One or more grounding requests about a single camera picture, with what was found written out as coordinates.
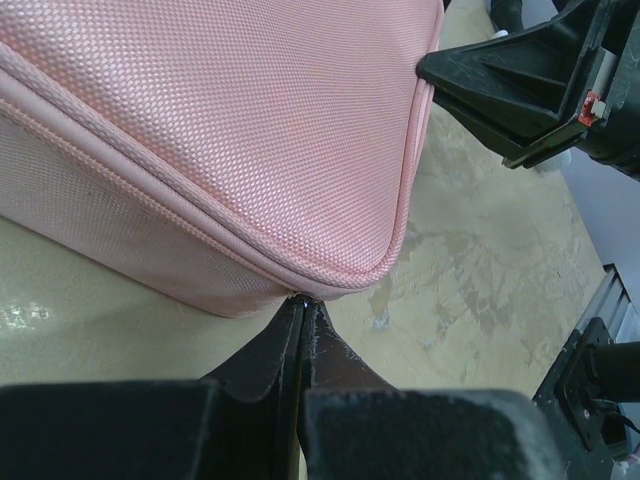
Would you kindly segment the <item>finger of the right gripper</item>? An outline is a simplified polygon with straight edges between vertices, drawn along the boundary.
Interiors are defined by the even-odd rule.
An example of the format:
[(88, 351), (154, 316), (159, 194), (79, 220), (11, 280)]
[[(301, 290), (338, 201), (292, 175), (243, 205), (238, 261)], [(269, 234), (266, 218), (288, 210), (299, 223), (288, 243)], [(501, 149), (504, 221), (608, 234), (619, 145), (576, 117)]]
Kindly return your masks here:
[(419, 78), (460, 120), (500, 130), (560, 123), (580, 64), (599, 30), (598, 1), (572, 1), (551, 20), (498, 39), (424, 56)]
[(482, 145), (501, 155), (503, 165), (510, 169), (531, 169), (554, 155), (577, 146), (585, 139), (585, 126), (575, 119), (533, 139), (524, 139), (520, 134), (499, 126), (477, 109), (464, 105), (450, 95), (436, 94), (434, 100)]

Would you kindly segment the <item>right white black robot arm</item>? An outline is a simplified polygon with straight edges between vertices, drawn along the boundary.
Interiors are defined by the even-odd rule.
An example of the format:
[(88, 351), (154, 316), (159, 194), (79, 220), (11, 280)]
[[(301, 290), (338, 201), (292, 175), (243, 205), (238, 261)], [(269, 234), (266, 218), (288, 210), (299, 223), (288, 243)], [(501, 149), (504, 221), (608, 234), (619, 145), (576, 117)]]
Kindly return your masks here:
[[(639, 175), (639, 5), (559, 1), (556, 15), (522, 23), (518, 1), (495, 1), (499, 36), (424, 56), (417, 76), (435, 102), (507, 168), (530, 169), (570, 148), (629, 178)], [(602, 449), (621, 412), (639, 399), (639, 346), (615, 344), (604, 321), (576, 334), (541, 394), (579, 439)]]

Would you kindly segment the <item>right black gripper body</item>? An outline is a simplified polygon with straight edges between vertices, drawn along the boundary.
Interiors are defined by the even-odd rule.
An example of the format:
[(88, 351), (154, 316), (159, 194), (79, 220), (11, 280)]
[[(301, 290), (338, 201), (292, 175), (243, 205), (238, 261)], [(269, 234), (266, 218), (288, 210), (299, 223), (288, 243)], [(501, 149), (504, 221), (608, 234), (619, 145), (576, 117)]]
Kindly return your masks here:
[(624, 175), (639, 178), (639, 3), (596, 1), (605, 13), (578, 17), (580, 27), (595, 26), (595, 60), (580, 80), (579, 136), (551, 147), (553, 155), (572, 147)]

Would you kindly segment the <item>pink medicine kit case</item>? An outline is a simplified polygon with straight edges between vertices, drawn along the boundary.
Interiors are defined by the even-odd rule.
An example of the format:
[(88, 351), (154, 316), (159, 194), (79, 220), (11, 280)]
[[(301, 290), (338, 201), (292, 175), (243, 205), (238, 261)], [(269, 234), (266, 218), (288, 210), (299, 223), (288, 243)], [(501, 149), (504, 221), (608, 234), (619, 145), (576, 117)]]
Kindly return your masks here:
[(224, 317), (395, 264), (439, 1), (5, 1), (1, 214)]

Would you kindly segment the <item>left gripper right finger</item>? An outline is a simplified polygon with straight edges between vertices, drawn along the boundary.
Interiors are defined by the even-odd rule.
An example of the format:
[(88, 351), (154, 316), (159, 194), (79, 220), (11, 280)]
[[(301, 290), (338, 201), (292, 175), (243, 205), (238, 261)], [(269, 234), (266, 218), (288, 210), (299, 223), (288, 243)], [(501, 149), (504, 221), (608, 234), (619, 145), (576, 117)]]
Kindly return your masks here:
[(304, 390), (394, 390), (337, 333), (324, 303), (306, 307), (301, 362)]

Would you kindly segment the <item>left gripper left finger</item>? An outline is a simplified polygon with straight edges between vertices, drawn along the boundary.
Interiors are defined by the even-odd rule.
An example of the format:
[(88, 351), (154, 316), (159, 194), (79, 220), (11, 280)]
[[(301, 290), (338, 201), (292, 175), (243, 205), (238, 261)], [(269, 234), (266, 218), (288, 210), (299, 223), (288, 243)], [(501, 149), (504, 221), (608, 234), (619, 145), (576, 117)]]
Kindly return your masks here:
[(260, 402), (277, 388), (284, 368), (296, 365), (302, 321), (303, 302), (285, 300), (258, 335), (204, 378), (216, 381), (234, 400)]

